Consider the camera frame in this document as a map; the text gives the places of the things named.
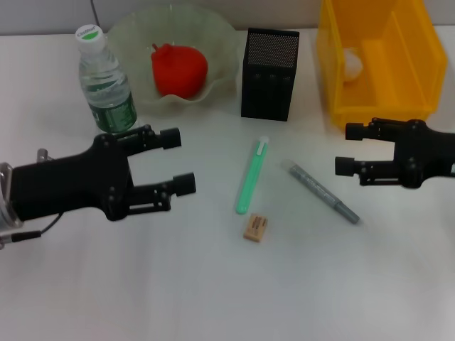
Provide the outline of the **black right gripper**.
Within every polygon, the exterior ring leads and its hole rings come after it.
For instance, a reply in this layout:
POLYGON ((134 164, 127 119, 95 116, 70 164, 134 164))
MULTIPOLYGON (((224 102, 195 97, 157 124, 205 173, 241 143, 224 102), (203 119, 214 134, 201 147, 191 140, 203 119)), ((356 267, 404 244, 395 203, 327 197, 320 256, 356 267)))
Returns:
POLYGON ((454 134, 430 129, 425 121, 372 118, 367 125, 347 123, 345 133, 351 141, 395 141, 393 161, 335 158, 335 174, 358 175, 360 185, 420 188, 430 178, 454 177, 454 134))

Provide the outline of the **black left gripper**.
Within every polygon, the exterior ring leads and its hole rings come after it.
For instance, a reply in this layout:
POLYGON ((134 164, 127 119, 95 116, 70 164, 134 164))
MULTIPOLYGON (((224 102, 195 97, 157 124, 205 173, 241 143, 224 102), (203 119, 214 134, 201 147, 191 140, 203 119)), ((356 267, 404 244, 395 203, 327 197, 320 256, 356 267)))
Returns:
POLYGON ((86 207, 120 220, 126 217, 122 200, 132 184, 127 156, 180 146, 178 128, 156 133, 146 124, 117 137, 101 134, 78 155, 14 168, 10 202, 22 221, 86 207))

